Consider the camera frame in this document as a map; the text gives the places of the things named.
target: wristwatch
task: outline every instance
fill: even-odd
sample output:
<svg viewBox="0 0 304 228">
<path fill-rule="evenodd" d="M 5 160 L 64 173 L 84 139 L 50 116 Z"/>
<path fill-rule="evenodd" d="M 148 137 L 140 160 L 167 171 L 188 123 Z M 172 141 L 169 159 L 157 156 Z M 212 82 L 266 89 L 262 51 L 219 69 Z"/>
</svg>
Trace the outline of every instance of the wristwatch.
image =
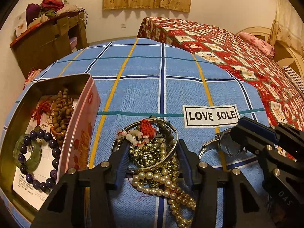
<svg viewBox="0 0 304 228">
<path fill-rule="evenodd" d="M 215 134 L 215 139 L 203 144 L 199 152 L 199 159 L 209 150 L 222 150 L 229 156 L 236 156 L 244 151 L 244 147 L 234 142 L 230 136 L 231 129 L 228 128 L 221 133 Z"/>
</svg>

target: love sole label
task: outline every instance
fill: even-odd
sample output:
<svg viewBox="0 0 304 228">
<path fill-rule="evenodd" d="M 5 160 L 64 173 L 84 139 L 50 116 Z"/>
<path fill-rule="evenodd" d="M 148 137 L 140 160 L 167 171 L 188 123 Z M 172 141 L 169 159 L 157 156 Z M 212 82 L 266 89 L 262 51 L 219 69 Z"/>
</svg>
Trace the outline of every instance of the love sole label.
<svg viewBox="0 0 304 228">
<path fill-rule="evenodd" d="M 193 106 L 184 105 L 186 128 L 214 128 L 237 125 L 240 114 L 236 105 Z"/>
</svg>

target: red string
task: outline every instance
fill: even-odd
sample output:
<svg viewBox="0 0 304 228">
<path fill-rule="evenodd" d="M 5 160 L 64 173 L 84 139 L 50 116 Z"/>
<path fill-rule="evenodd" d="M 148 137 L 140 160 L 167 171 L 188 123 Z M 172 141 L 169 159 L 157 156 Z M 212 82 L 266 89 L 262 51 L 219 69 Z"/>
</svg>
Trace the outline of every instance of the red string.
<svg viewBox="0 0 304 228">
<path fill-rule="evenodd" d="M 37 119 L 37 125 L 40 125 L 41 123 L 41 116 L 43 113 L 49 112 L 51 113 L 51 104 L 48 102 L 48 100 L 42 101 L 39 105 L 38 108 L 33 110 L 31 117 L 34 118 L 34 120 Z"/>
<path fill-rule="evenodd" d="M 147 119 L 143 119 L 141 120 L 140 131 L 143 133 L 143 135 L 148 135 L 149 139 L 151 140 L 154 138 L 154 132 L 156 130 L 152 127 L 151 123 Z"/>
</svg>

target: yellow stripe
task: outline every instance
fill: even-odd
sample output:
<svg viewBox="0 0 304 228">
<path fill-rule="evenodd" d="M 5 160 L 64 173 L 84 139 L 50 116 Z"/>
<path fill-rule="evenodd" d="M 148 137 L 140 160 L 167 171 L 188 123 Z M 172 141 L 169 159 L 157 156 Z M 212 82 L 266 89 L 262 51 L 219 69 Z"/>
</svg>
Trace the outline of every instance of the yellow stripe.
<svg viewBox="0 0 304 228">
<path fill-rule="evenodd" d="M 67 67 L 68 67 L 69 65 L 71 65 L 71 63 L 73 62 L 73 60 L 75 60 L 77 57 L 79 57 L 80 54 L 83 53 L 83 51 L 84 51 L 85 49 L 86 49 L 86 48 L 82 49 L 82 50 L 77 54 L 77 56 L 75 56 L 75 57 L 72 59 L 72 61 L 68 62 L 67 65 L 65 65 L 65 67 L 64 67 L 63 70 L 60 72 L 60 74 L 58 75 L 58 77 L 60 77 L 60 76 L 63 74 L 63 72 L 67 69 Z"/>
<path fill-rule="evenodd" d="M 194 58 L 194 60 L 196 62 L 197 68 L 199 69 L 199 74 L 200 74 L 200 77 L 201 77 L 201 79 L 203 81 L 203 86 L 204 86 L 204 89 L 205 89 L 205 92 L 206 92 L 206 95 L 207 95 L 209 106 L 213 106 L 212 98 L 211 98 L 211 95 L 210 95 L 210 92 L 209 92 L 209 88 L 208 88 L 207 82 L 206 82 L 205 77 L 203 75 L 202 68 L 201 68 L 200 64 L 198 63 L 195 55 L 192 54 L 192 56 L 193 56 L 193 58 Z M 219 128 L 215 128 L 215 133 L 216 134 L 219 133 Z M 219 158 L 221 159 L 223 170 L 227 171 L 227 162 L 226 162 L 226 159 L 225 159 L 224 152 L 221 151 L 221 150 L 219 150 L 218 154 L 219 154 Z"/>
<path fill-rule="evenodd" d="M 122 75 L 122 73 L 123 73 L 123 71 L 125 69 L 125 66 L 126 66 L 128 60 L 129 60 L 130 56 L 132 55 L 132 52 L 133 52 L 133 50 L 134 50 L 134 48 L 135 48 L 135 46 L 137 44 L 137 41 L 138 41 L 138 39 L 136 39 L 136 41 L 135 41 L 132 49 L 130 50 L 130 52 L 129 52 L 127 58 L 126 58 L 126 60 L 121 65 L 121 69 L 120 69 L 120 71 L 119 71 L 119 73 L 117 75 L 117 78 L 116 78 L 116 80 L 115 80 L 115 82 L 113 84 L 112 90 L 111 90 L 110 95 L 109 95 L 108 100 L 107 100 L 107 103 L 105 104 L 105 108 L 103 110 L 104 112 L 107 112 L 109 110 L 110 103 L 111 103 L 112 98 L 114 96 L 114 93 L 115 93 L 118 81 L 119 81 L 119 79 L 120 79 L 120 77 L 121 77 L 121 75 Z M 93 166 L 94 166 L 94 159 L 95 159 L 95 154 L 96 154 L 96 150 L 97 150 L 97 146 L 98 146 L 98 141 L 99 141 L 99 137 L 100 137 L 100 134 L 101 134 L 102 126 L 103 126 L 103 124 L 105 122 L 105 118 L 106 117 L 107 117 L 106 115 L 102 115 L 101 119 L 100 119 L 100 122 L 99 122 L 99 125 L 98 125 L 98 129 L 97 129 L 97 132 L 96 132 L 96 136 L 95 136 L 95 140 L 94 140 L 94 144 L 93 144 L 93 148 L 92 148 L 92 153 L 91 153 L 91 157 L 90 157 L 90 162 L 89 162 L 89 168 L 90 169 L 92 169 Z"/>
</svg>

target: purple cloth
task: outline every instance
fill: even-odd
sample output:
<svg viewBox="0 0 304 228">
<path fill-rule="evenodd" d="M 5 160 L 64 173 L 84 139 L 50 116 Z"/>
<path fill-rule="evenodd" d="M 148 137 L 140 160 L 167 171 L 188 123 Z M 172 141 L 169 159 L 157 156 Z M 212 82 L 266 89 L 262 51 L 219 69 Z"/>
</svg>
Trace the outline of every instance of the purple cloth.
<svg viewBox="0 0 304 228">
<path fill-rule="evenodd" d="M 26 23 L 29 25 L 34 21 L 35 18 L 39 17 L 40 6 L 38 4 L 30 3 L 27 5 L 25 14 L 26 14 Z"/>
</svg>

